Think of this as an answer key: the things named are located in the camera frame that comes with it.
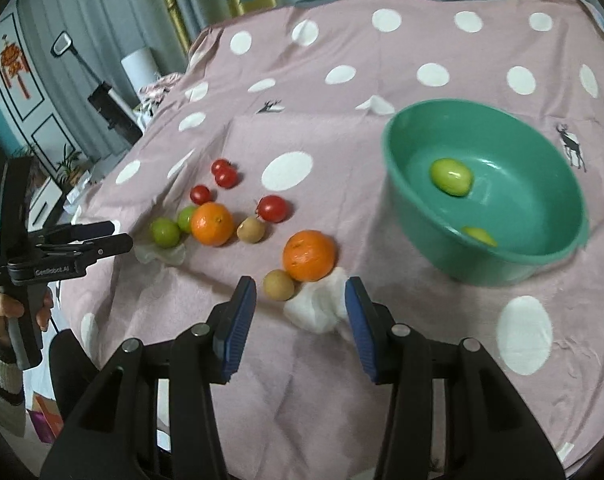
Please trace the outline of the green fruit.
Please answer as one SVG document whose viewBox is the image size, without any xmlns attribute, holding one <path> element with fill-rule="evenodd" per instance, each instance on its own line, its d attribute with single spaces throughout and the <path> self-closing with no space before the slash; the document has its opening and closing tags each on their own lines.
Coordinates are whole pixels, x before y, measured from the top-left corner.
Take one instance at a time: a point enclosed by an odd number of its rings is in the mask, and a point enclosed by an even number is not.
<svg viewBox="0 0 604 480">
<path fill-rule="evenodd" d="M 467 196 L 474 182 L 471 169 L 453 158 L 434 160 L 430 167 L 430 178 L 439 191 L 454 197 Z"/>
<path fill-rule="evenodd" d="M 191 233 L 191 218 L 197 209 L 197 205 L 189 205 L 180 209 L 177 214 L 176 223 L 181 232 Z"/>
<path fill-rule="evenodd" d="M 180 242 L 180 228 L 170 218 L 154 219 L 149 226 L 153 243 L 160 248 L 173 248 Z"/>
</svg>

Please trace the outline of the small red tomato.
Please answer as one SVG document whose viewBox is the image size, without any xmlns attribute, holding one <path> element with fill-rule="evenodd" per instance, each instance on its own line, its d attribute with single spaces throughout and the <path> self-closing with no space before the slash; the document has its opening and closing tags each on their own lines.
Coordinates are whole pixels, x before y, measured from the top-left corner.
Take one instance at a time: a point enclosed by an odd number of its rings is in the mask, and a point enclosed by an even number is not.
<svg viewBox="0 0 604 480">
<path fill-rule="evenodd" d="M 198 184 L 191 188 L 189 192 L 189 198 L 192 203 L 201 206 L 206 203 L 210 203 L 213 200 L 213 194 L 205 185 Z"/>
<path fill-rule="evenodd" d="M 212 172 L 212 174 L 214 174 L 214 176 L 216 176 L 219 172 L 221 172 L 221 170 L 224 170 L 225 168 L 231 168 L 231 167 L 232 167 L 231 162 L 229 162 L 227 159 L 219 158 L 219 159 L 215 159 L 213 164 L 211 165 L 211 172 Z"/>
<path fill-rule="evenodd" d="M 237 185 L 239 176 L 237 170 L 232 166 L 223 166 L 215 172 L 214 179 L 220 188 L 229 190 Z"/>
</svg>

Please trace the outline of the brown longan fruit back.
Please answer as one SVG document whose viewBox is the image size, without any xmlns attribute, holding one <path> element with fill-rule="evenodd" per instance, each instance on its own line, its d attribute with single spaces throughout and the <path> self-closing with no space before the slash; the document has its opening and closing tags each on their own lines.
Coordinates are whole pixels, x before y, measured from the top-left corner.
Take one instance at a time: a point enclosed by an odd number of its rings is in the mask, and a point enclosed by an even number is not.
<svg viewBox="0 0 604 480">
<path fill-rule="evenodd" d="M 241 242 L 257 244 L 265 236 L 266 224 L 256 217 L 245 218 L 238 226 L 236 234 Z"/>
</svg>

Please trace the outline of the brown longan fruit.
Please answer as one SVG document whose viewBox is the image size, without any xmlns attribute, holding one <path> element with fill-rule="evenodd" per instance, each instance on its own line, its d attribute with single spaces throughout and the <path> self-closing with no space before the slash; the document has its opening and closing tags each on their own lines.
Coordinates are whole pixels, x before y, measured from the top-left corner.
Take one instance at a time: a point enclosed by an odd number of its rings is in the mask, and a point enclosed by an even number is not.
<svg viewBox="0 0 604 480">
<path fill-rule="evenodd" d="M 272 270 L 263 278 L 264 294 L 275 301 L 288 301 L 295 295 L 295 283 L 284 270 Z"/>
<path fill-rule="evenodd" d="M 257 244 L 265 236 L 266 224 L 256 217 L 245 218 L 238 226 L 236 234 L 241 242 Z"/>
</svg>

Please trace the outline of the large red tomato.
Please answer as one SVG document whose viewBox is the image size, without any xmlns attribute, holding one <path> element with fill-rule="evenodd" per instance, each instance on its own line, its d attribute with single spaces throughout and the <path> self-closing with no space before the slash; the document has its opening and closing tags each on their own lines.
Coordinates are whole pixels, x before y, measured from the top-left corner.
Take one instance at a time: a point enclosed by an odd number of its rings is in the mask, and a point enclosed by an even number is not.
<svg viewBox="0 0 604 480">
<path fill-rule="evenodd" d="M 278 195 L 266 195 L 257 203 L 255 214 L 266 222 L 280 223 L 288 218 L 289 205 Z"/>
</svg>

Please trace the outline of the green fruit bowl front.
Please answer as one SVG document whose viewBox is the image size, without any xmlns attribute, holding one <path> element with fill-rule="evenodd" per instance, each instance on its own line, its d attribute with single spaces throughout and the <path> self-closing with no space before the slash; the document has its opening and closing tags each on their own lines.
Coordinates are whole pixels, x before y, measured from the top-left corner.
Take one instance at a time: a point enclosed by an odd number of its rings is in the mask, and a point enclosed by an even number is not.
<svg viewBox="0 0 604 480">
<path fill-rule="evenodd" d="M 495 240 L 492 235 L 482 228 L 477 228 L 476 226 L 464 226 L 462 228 L 462 232 L 469 237 L 474 238 L 474 240 L 478 240 L 479 242 L 490 247 L 498 246 L 497 240 Z"/>
</svg>

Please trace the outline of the brown longan fruit front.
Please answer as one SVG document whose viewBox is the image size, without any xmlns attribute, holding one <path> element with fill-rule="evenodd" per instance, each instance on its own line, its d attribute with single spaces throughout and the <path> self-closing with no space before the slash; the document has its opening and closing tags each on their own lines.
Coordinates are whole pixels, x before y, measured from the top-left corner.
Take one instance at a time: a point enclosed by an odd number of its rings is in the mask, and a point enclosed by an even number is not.
<svg viewBox="0 0 604 480">
<path fill-rule="evenodd" d="M 275 301 L 288 301 L 295 295 L 295 283 L 284 270 L 272 270 L 263 278 L 264 294 Z"/>
</svg>

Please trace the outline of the large orange front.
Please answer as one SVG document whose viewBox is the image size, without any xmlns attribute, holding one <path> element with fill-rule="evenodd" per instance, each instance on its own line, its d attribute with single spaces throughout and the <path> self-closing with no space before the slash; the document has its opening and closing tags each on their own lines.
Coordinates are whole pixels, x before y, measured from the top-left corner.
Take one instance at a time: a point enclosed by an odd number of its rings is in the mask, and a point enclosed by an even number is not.
<svg viewBox="0 0 604 480">
<path fill-rule="evenodd" d="M 292 235 L 282 251 L 282 264 L 293 280 L 317 282 L 330 274 L 337 261 L 337 246 L 331 237 L 316 230 Z"/>
</svg>

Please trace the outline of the green plastic bowl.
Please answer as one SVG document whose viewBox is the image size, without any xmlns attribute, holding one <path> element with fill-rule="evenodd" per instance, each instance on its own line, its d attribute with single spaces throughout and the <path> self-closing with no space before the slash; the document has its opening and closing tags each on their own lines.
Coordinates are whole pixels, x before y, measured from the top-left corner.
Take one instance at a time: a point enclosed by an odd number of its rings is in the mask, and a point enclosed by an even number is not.
<svg viewBox="0 0 604 480">
<path fill-rule="evenodd" d="M 455 99 L 415 103 L 385 125 L 382 153 L 405 237 L 460 282 L 515 284 L 587 243 L 588 209 L 574 171 L 545 136 L 502 110 Z M 432 183 L 440 158 L 471 169 L 467 196 Z M 464 226 L 486 230 L 498 246 L 474 240 Z"/>
</svg>

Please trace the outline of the black phone tripod stand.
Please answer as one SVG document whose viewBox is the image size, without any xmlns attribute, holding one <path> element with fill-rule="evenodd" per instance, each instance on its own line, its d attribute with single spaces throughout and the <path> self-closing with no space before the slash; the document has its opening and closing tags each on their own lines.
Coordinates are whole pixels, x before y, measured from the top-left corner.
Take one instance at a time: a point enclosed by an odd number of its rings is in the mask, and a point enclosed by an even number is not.
<svg viewBox="0 0 604 480">
<path fill-rule="evenodd" d="M 54 58 L 62 58 L 68 52 L 75 57 L 83 70 L 97 83 L 96 89 L 87 98 L 89 104 L 104 118 L 110 130 L 114 130 L 128 144 L 134 145 L 142 138 L 142 129 L 137 124 L 133 109 L 111 84 L 98 76 L 88 65 L 74 47 L 72 37 L 63 30 L 52 43 L 50 54 Z"/>
</svg>

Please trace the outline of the small red tomato front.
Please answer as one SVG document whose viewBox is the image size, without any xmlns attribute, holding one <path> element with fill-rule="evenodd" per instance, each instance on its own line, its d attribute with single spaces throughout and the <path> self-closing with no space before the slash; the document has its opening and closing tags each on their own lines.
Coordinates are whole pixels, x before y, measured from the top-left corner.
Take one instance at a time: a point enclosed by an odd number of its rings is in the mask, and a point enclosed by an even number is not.
<svg viewBox="0 0 604 480">
<path fill-rule="evenodd" d="M 237 185 L 239 176 L 237 170 L 232 166 L 223 166 L 215 172 L 214 179 L 220 188 L 229 190 Z"/>
</svg>

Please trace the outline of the small red tomato back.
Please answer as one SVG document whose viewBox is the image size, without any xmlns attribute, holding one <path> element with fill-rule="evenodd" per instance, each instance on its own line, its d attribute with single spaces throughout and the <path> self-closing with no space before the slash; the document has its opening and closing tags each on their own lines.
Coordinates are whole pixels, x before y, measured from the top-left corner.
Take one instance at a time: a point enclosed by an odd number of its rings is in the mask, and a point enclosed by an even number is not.
<svg viewBox="0 0 604 480">
<path fill-rule="evenodd" d="M 231 167 L 232 167 L 231 162 L 229 162 L 227 159 L 219 158 L 219 159 L 215 159 L 213 164 L 211 165 L 211 172 L 212 172 L 212 174 L 214 174 L 214 176 L 216 176 L 219 172 L 221 172 L 221 170 L 224 170 L 225 168 L 231 168 Z"/>
</svg>

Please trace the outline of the crumpled clothes pile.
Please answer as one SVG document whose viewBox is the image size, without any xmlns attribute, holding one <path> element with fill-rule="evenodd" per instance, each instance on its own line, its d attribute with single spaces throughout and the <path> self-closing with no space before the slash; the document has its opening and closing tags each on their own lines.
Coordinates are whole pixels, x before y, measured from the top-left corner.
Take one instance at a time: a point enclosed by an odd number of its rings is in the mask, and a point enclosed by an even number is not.
<svg viewBox="0 0 604 480">
<path fill-rule="evenodd" d="M 140 88 L 139 104 L 134 108 L 133 115 L 142 132 L 146 131 L 155 115 L 157 115 L 160 105 L 168 93 L 180 82 L 181 78 L 183 78 L 183 73 L 170 73 L 161 76 L 152 84 Z"/>
</svg>

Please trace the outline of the white cylinder lamp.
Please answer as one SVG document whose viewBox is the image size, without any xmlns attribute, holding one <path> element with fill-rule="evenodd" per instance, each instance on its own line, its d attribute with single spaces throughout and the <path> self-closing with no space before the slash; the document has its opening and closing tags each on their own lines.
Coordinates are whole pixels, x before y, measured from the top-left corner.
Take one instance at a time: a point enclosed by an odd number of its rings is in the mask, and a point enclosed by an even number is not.
<svg viewBox="0 0 604 480">
<path fill-rule="evenodd" d="M 123 70 L 135 90 L 152 84 L 160 77 L 159 66 L 148 47 L 138 49 L 122 58 Z"/>
</svg>

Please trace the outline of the pink polka dot cloth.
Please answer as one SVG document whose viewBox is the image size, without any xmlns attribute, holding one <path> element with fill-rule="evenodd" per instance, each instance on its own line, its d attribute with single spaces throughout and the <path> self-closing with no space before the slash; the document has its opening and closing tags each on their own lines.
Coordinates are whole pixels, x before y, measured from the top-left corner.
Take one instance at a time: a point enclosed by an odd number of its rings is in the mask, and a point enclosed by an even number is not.
<svg viewBox="0 0 604 480">
<path fill-rule="evenodd" d="M 344 283 L 432 339 L 478 339 L 520 391 L 565 470 L 604 438 L 604 31 L 579 0 L 341 0 L 237 18 L 203 32 L 190 66 L 144 136 L 76 213 L 130 234 L 132 252 L 61 288 L 88 355 L 168 340 L 204 320 L 239 278 L 281 265 L 303 230 L 333 238 L 324 280 L 283 304 L 262 299 L 238 374 L 213 399 L 230 471 L 244 479 L 344 479 L 375 463 L 387 388 L 361 369 Z M 424 259 L 395 217 L 382 131 L 398 110 L 436 99 L 480 102 L 518 117 L 564 156 L 585 195 L 587 244 L 522 283 L 476 287 Z M 238 172 L 220 188 L 224 158 Z M 153 243 L 210 188 L 235 233 L 205 246 L 180 231 Z M 285 221 L 255 209 L 287 201 Z M 266 224 L 257 244 L 236 231 Z"/>
</svg>

